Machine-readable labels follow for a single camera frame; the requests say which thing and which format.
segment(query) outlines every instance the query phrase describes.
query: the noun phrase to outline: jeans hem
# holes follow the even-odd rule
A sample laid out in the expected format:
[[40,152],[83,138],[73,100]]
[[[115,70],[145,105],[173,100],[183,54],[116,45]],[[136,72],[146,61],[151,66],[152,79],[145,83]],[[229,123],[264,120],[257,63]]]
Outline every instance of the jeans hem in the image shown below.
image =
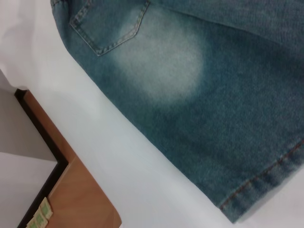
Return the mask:
[[244,182],[219,207],[235,223],[250,207],[304,163],[304,140],[254,178]]

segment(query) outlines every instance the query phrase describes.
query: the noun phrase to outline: denim fabric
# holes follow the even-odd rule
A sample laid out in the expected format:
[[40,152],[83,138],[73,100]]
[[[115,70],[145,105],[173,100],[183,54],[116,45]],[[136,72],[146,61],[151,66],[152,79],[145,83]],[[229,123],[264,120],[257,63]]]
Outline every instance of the denim fabric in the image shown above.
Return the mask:
[[304,162],[302,0],[51,4],[73,58],[231,222]]

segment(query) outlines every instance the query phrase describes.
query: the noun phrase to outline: wooden surface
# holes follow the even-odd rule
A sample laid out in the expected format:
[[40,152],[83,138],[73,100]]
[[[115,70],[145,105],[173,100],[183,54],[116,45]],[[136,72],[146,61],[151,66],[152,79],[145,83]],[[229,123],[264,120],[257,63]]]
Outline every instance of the wooden surface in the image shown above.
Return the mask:
[[54,214],[47,228],[119,228],[116,209],[48,115],[30,92],[24,99],[69,161],[48,196]]

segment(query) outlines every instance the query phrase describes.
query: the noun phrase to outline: back pocket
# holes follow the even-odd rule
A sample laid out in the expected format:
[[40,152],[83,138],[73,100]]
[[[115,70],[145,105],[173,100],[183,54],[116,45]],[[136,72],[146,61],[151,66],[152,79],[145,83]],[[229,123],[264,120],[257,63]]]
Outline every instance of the back pocket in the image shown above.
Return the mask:
[[101,56],[136,35],[148,6],[146,0],[87,0],[70,25]]

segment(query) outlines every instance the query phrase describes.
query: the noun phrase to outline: white fabric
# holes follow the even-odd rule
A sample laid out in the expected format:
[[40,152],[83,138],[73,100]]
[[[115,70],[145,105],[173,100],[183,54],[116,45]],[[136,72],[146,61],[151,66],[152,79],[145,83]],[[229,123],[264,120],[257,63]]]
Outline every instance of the white fabric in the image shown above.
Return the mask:
[[31,90],[114,204],[124,228],[303,227],[304,170],[232,225],[68,54],[49,0],[0,2],[0,68],[13,86]]

